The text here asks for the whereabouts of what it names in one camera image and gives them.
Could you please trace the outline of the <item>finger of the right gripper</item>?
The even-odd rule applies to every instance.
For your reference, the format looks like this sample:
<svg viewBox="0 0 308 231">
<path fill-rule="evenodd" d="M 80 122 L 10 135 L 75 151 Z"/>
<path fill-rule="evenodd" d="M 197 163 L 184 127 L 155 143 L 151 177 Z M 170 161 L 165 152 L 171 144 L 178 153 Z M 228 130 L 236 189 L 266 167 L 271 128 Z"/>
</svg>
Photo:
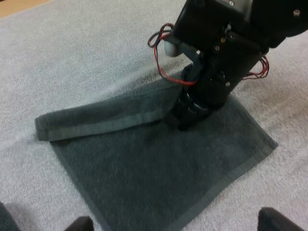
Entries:
<svg viewBox="0 0 308 231">
<path fill-rule="evenodd" d="M 172 128 L 185 130 L 209 115 L 210 109 L 207 106 L 197 104 L 189 93 L 181 93 L 166 115 L 166 124 Z"/>
</svg>

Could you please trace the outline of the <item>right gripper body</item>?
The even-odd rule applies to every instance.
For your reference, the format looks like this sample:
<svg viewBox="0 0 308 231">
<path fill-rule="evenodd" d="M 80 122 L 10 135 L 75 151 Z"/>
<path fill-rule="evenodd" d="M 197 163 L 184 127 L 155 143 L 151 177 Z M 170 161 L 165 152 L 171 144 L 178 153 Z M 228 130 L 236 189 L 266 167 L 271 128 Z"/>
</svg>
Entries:
<svg viewBox="0 0 308 231">
<path fill-rule="evenodd" d="M 189 94 L 199 103 L 220 106 L 269 50 L 266 37 L 251 23 L 251 0 L 188 0 L 172 31 L 181 43 L 199 50 Z"/>
</svg>

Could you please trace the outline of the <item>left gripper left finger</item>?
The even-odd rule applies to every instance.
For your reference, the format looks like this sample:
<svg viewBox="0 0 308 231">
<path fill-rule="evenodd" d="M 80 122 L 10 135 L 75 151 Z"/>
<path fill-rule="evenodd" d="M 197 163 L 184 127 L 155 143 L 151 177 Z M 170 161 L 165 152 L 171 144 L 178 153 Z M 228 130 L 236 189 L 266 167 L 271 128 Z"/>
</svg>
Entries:
<svg viewBox="0 0 308 231">
<path fill-rule="evenodd" d="M 89 216 L 78 217 L 64 231 L 94 231 L 93 220 Z"/>
</svg>

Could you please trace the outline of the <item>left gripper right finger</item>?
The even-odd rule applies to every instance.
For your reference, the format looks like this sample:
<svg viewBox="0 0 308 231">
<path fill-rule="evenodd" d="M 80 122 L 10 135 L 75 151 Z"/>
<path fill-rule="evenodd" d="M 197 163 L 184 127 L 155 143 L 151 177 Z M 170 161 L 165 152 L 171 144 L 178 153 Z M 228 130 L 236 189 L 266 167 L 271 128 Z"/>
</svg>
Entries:
<svg viewBox="0 0 308 231">
<path fill-rule="evenodd" d="M 258 213 L 259 231 L 303 231 L 289 218 L 272 207 L 263 207 Z"/>
</svg>

